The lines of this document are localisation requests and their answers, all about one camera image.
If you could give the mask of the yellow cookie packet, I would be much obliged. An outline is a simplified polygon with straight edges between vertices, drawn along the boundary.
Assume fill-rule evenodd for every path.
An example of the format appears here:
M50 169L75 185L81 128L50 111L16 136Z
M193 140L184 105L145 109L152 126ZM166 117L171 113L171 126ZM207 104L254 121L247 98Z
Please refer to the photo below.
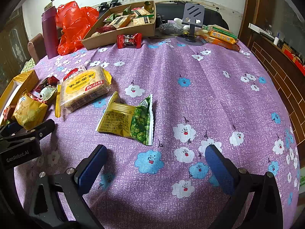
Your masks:
M27 131L34 129L42 123L48 105L32 99L29 94L24 93L17 102L13 117Z

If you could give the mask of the pale green white packet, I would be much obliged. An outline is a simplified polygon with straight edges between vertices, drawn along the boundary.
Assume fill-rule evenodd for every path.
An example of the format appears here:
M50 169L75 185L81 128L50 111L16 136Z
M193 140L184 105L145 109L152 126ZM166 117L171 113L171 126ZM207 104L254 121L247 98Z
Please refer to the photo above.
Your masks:
M57 87L52 85L46 86L40 92L42 102L45 104L50 104L53 101L56 94L57 94Z

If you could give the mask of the green pea snack packet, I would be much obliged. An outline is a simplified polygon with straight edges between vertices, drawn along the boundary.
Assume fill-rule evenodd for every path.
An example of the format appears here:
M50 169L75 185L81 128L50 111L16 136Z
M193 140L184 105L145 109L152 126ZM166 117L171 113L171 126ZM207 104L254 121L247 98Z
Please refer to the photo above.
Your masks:
M111 133L134 139L144 145L153 144L153 96L150 94L138 106L121 103L114 92L96 127L99 133Z

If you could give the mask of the red dark candy packet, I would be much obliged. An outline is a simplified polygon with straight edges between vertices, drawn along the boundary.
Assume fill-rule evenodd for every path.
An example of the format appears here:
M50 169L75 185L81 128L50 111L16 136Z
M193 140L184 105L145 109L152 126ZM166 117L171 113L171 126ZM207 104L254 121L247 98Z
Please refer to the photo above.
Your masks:
M48 85L52 85L52 86L57 87L58 82L59 82L59 79L55 76L47 77L36 88L34 88L31 93L36 100L42 102L42 98L41 98L41 95L40 95L41 90Z

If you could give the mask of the yellow cracker pack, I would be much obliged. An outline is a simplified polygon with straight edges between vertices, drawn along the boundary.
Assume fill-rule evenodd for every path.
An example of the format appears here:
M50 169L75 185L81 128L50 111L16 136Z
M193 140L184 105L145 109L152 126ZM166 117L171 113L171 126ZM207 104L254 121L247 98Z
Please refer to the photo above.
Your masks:
M57 86L55 117L72 113L109 92L111 74L101 66L78 72Z

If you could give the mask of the red white snack packet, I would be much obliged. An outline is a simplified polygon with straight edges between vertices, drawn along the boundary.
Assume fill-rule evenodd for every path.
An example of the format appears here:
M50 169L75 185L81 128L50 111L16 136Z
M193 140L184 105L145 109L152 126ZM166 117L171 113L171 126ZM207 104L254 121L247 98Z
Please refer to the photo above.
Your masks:
M74 76L76 76L77 74L86 71L86 68L84 65L81 65L79 67L76 67L74 69L72 69L71 71L69 71L63 78L63 81L66 81L69 78L72 78Z

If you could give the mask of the yellow gift box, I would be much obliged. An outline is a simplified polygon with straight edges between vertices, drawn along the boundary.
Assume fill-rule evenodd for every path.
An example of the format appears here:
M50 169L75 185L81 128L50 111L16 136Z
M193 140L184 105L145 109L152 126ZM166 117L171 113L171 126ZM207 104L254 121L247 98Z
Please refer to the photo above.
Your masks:
M5 124L3 112L8 106L15 106L24 90L31 91L39 79L35 70L29 70L14 77L1 95L1 126Z

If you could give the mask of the purple floral tablecloth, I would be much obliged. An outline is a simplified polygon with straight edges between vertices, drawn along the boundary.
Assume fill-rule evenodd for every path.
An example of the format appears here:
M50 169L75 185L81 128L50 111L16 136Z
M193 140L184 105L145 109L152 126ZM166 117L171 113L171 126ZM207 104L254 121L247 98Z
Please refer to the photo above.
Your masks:
M35 72L62 79L79 66L105 68L113 78L110 91L60 118L49 108L55 132L41 141L41 157L14 171L25 210L40 172L60 174L102 144L109 160L85 200L104 227L207 228L229 198L205 160L214 144L237 167L273 173L283 226L291 227L300 183L296 140L277 89L246 46L235 52L175 38L143 40L139 49L111 45L45 57ZM151 146L97 132L114 92L131 106L152 96Z

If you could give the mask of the purple thermos bottle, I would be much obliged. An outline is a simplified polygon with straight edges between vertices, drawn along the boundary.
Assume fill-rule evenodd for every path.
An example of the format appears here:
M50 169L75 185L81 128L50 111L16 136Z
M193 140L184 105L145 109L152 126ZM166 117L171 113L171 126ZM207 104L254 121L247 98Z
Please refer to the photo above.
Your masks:
M55 6L52 6L41 15L43 39L48 59L58 56L56 13Z

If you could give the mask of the red plastic bag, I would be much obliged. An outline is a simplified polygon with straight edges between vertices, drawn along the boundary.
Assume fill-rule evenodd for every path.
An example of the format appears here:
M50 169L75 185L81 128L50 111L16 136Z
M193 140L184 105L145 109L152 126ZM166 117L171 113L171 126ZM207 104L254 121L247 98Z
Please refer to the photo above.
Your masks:
M56 26L62 29L58 54L68 55L83 48L82 40L97 22L98 16L95 8L80 8L75 1L60 5L56 14Z

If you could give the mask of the orange biscuit packs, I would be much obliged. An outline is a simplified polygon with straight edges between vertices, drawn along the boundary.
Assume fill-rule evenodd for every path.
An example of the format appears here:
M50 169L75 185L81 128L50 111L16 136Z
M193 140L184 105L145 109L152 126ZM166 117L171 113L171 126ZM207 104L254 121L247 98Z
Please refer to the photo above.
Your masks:
M230 30L216 24L203 26L196 34L210 44L236 52L240 51L240 46L237 44L239 42L238 38Z

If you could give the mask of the red wrapped candy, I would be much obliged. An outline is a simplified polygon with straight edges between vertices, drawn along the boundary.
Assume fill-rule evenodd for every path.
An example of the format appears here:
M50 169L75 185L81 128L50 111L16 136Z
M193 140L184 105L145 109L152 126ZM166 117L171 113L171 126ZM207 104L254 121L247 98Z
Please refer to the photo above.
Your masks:
M117 47L119 49L132 46L139 49L142 45L142 34L136 33L134 35L118 35Z

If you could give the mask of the dark seed bag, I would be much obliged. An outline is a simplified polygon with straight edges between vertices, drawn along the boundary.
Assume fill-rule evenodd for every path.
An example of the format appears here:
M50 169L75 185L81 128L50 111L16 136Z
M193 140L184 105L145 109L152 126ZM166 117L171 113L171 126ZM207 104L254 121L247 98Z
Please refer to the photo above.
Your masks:
M163 34L171 36L180 36L184 34L183 27L177 23L160 24L159 31Z

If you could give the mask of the brown cardboard snack tray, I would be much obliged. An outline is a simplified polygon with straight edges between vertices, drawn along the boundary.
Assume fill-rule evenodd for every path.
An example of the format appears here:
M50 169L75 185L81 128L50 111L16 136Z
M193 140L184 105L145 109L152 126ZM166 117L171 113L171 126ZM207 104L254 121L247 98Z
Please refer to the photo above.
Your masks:
M148 0L148 2L150 2L150 4L153 7L153 18L151 22L142 25L134 25L133 21L130 21L125 27L111 31L106 31L104 33L92 37L92 35L97 32L97 28L103 27L106 24L105 19L109 17L111 14L121 15L123 11L128 7L130 7L131 9L137 7L142 8L145 2L130 3L111 8L98 19L98 21L92 26L92 28L84 36L84 38L82 39L83 46L87 50L91 50L98 47L107 46L109 44L115 44L117 42L118 35L133 35L136 33L141 33L143 37L154 36L155 27L156 27L157 9L154 1Z

